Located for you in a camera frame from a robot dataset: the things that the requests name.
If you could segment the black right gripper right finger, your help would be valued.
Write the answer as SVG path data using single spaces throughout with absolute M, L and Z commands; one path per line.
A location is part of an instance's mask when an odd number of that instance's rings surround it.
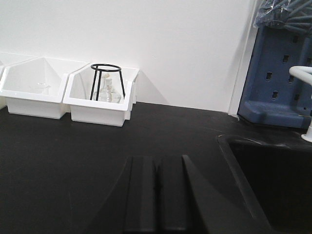
M 161 232 L 204 232 L 181 156 L 161 159 L 158 178 Z

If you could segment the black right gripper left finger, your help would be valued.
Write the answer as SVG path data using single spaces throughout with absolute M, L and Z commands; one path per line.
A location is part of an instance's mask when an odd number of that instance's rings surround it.
M 125 232 L 156 231 L 155 184 L 153 160 L 144 156 L 134 157 L 123 228 Z

